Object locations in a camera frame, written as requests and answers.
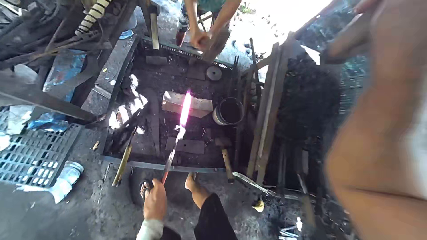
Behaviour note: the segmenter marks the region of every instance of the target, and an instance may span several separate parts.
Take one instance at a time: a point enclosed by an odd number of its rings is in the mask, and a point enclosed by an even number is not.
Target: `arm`
[[[414,120],[427,100],[426,10],[419,0],[379,5],[371,25],[371,87],[328,157],[331,186],[365,240],[427,235],[427,184],[415,176],[417,159],[408,136],[419,126]]]
[[[241,2],[242,0],[227,0],[224,3],[224,6],[222,6],[221,11],[210,30],[213,35],[219,32],[219,30],[230,21],[239,8]]]
[[[197,24],[197,0],[184,0],[187,9],[191,32],[191,45],[199,50],[204,50],[204,41],[209,39],[206,32],[202,32]]]

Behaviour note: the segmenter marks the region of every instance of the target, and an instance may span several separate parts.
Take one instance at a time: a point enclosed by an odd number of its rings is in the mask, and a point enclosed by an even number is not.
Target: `yellow object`
[[[77,27],[74,34],[76,36],[80,36],[81,34],[87,33],[92,25],[97,21],[97,19],[104,16],[105,8],[110,4],[111,1],[112,0],[97,0],[86,17]]]
[[[257,212],[262,213],[264,211],[264,201],[262,199],[252,206]]]

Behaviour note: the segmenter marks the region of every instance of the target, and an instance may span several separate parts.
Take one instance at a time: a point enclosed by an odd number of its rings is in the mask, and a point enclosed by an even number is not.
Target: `bucket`
[[[212,117],[218,125],[234,125],[243,119],[243,105],[236,98],[227,97],[216,106]]]

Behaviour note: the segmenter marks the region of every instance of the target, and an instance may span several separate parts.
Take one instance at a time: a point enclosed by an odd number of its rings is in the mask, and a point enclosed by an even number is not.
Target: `metal sheet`
[[[168,137],[166,142],[166,150],[172,151],[175,145],[176,138]],[[200,140],[178,140],[176,145],[177,151],[204,154],[205,153],[205,142]]]
[[[217,66],[210,66],[207,70],[206,70],[206,75],[208,76],[208,78],[212,81],[218,81],[221,79],[221,69]]]

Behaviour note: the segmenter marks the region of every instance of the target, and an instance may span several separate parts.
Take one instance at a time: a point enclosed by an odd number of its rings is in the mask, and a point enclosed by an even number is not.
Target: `black pants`
[[[197,240],[237,240],[218,195],[213,193],[203,203],[194,235]],[[172,229],[164,227],[162,239],[175,240],[181,237]]]

